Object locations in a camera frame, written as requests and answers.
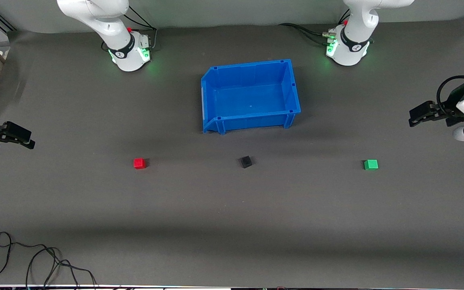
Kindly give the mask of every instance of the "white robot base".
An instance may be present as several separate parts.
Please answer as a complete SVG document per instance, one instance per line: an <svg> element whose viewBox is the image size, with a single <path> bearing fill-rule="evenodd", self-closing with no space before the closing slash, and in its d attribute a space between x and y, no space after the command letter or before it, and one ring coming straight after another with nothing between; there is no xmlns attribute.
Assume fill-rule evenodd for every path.
<svg viewBox="0 0 464 290"><path fill-rule="evenodd" d="M149 37L136 31L130 33L134 37L134 45L127 55L120 52L113 53L108 51L112 61L125 72L132 72L140 69L144 64L151 60L149 48Z"/></svg>
<svg viewBox="0 0 464 290"><path fill-rule="evenodd" d="M329 33L335 33L336 35L341 35L341 31L345 26L340 24L335 28L329 29ZM365 46L359 47L359 51L352 52L350 48L343 43L341 37L336 37L333 42L327 47L326 55L332 58L337 64L341 66L353 66L357 64L365 55L368 49L370 42Z"/></svg>

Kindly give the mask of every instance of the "blue plastic bin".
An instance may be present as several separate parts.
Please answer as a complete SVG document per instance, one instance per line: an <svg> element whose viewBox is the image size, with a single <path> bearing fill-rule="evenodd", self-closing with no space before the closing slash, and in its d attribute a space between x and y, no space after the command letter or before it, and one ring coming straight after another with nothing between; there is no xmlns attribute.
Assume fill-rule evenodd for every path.
<svg viewBox="0 0 464 290"><path fill-rule="evenodd" d="M300 102L291 60L214 66L201 78L203 133L289 128Z"/></svg>

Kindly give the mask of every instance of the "gray table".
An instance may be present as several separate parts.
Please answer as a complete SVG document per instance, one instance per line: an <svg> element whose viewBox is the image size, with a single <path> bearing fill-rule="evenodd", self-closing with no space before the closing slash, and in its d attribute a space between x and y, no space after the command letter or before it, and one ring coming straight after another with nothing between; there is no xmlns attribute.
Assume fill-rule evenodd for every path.
<svg viewBox="0 0 464 290"><path fill-rule="evenodd" d="M464 143L443 122L407 124L464 74L464 19L383 23L350 68L280 26L162 30L133 73L95 33L11 38L0 122L37 141L0 150L0 231L16 240L59 247L103 284L464 288ZM293 127L201 133L210 66L283 58ZM24 283L34 252L15 248L0 283Z"/></svg>

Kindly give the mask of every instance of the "red cube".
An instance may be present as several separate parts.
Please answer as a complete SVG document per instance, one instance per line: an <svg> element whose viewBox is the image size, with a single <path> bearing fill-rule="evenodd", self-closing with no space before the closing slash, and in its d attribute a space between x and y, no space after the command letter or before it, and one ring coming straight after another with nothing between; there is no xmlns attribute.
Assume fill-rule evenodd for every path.
<svg viewBox="0 0 464 290"><path fill-rule="evenodd" d="M144 169L146 168L146 159L143 158L135 158L134 159L134 168L135 169Z"/></svg>

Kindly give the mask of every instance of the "gray wall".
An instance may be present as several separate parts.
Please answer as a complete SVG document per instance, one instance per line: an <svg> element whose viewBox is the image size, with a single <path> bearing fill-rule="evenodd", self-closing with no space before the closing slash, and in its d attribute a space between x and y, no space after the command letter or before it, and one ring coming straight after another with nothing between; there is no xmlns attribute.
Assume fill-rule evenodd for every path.
<svg viewBox="0 0 464 290"><path fill-rule="evenodd" d="M130 5L160 28L333 23L346 9L341 0L130 0ZM56 0L0 0L0 13L28 31L90 31L63 15ZM409 7L381 10L379 15L383 22L451 20L464 17L464 0L416 0Z"/></svg>

